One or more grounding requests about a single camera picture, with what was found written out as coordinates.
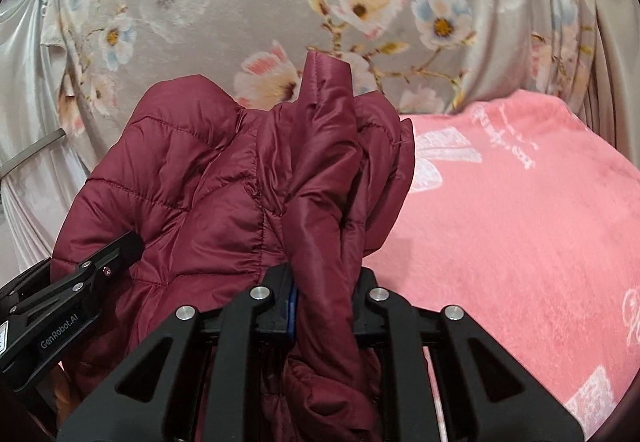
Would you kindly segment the person's left hand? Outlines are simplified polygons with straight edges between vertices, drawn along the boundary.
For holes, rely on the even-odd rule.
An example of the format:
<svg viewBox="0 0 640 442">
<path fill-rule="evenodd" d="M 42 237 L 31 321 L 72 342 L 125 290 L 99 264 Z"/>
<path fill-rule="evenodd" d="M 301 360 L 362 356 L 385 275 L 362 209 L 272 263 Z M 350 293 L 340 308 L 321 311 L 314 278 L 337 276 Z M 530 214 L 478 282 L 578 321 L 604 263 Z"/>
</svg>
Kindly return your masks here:
<svg viewBox="0 0 640 442">
<path fill-rule="evenodd" d="M 82 398 L 73 381 L 60 364 L 55 365 L 50 370 L 48 383 L 54 398 L 56 423 L 61 427 L 76 410 Z"/>
</svg>

